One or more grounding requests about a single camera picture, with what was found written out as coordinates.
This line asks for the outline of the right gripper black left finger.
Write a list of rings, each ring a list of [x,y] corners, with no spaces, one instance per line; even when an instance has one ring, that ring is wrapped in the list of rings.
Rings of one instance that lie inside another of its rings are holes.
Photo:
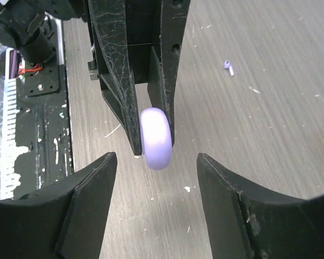
[[[0,258],[98,258],[116,179],[109,152],[17,200],[0,200]]]

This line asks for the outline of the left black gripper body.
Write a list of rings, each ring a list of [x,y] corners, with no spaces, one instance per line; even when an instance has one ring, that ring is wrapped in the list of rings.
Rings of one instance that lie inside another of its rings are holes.
[[[136,84],[147,83],[157,1],[126,1],[127,43]]]

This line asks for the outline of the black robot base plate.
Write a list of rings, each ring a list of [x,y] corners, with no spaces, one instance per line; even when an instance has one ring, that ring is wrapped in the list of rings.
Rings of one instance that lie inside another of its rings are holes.
[[[16,145],[28,151],[19,155],[14,170],[19,185],[15,199],[74,173],[68,84],[64,65],[63,23],[52,19],[49,42],[56,54],[42,70],[17,78]]]

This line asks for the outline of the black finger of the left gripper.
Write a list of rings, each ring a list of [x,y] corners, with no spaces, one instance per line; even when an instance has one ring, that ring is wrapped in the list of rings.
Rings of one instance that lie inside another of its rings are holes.
[[[190,1],[156,1],[148,76],[148,96],[161,109],[174,143],[174,95]]]
[[[134,74],[130,68],[126,34],[125,1],[88,1],[89,13],[99,50],[109,75],[103,82],[116,98],[121,124],[125,128],[133,154],[142,154]]]

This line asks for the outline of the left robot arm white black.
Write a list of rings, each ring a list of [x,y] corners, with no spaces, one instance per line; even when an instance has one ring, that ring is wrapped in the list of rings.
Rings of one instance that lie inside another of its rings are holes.
[[[54,50],[40,28],[46,14],[87,22],[103,98],[124,127],[135,155],[142,144],[136,96],[146,83],[153,107],[174,128],[174,93],[189,1],[8,1],[0,3],[0,42],[34,64]]]

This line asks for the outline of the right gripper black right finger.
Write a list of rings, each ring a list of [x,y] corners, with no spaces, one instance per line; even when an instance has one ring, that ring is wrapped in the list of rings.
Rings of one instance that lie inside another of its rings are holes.
[[[275,192],[205,153],[197,175],[213,258],[324,258],[324,194]]]

